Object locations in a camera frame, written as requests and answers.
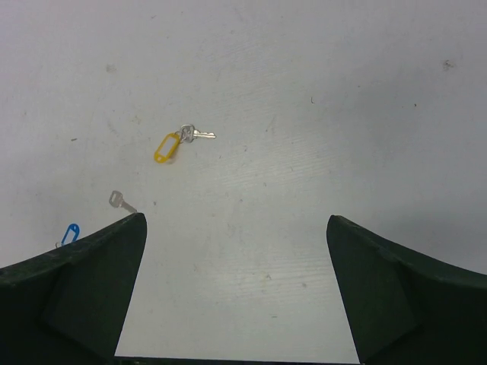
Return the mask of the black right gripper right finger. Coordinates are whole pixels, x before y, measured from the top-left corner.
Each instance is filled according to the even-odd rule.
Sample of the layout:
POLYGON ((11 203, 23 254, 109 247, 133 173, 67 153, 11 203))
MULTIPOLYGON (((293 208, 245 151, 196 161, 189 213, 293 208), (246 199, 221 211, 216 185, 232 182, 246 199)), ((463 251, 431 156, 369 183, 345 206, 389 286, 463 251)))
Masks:
POLYGON ((333 215, 326 240, 362 364, 484 364, 486 276, 333 215))

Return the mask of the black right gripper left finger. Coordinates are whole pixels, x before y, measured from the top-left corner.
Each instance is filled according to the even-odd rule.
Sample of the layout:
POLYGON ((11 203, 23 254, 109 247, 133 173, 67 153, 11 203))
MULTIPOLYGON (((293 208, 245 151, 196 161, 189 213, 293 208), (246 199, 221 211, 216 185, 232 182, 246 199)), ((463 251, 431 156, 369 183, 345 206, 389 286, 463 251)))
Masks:
POLYGON ((147 238, 142 213, 1 269, 3 364, 109 364, 147 238))

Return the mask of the yellow key tag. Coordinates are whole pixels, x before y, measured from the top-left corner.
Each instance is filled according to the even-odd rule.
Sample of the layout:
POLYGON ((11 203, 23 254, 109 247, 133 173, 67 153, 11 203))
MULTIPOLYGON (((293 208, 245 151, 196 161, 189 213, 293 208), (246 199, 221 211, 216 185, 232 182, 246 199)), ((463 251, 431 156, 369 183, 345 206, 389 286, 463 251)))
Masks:
POLYGON ((171 132, 167 134, 156 151, 154 152, 154 161, 156 163, 165 163, 171 159, 174 151, 180 144, 180 133, 171 132))

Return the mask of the blue key tag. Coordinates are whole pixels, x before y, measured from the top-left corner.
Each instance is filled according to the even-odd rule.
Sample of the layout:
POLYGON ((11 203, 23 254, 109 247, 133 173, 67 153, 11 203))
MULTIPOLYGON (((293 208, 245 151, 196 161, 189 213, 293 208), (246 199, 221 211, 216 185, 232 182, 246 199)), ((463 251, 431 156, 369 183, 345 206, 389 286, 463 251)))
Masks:
POLYGON ((76 223, 69 224, 61 240, 61 246, 75 242, 80 234, 80 227, 76 223))

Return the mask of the loose silver key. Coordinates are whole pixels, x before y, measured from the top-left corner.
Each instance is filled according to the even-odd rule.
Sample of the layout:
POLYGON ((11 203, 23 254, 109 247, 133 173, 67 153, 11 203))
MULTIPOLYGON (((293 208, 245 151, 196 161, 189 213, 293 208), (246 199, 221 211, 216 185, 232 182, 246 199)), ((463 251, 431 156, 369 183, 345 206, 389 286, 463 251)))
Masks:
POLYGON ((114 208, 123 208, 127 210, 130 214, 134 214, 137 210, 128 204, 120 191, 113 190, 109 197, 109 204, 114 208))

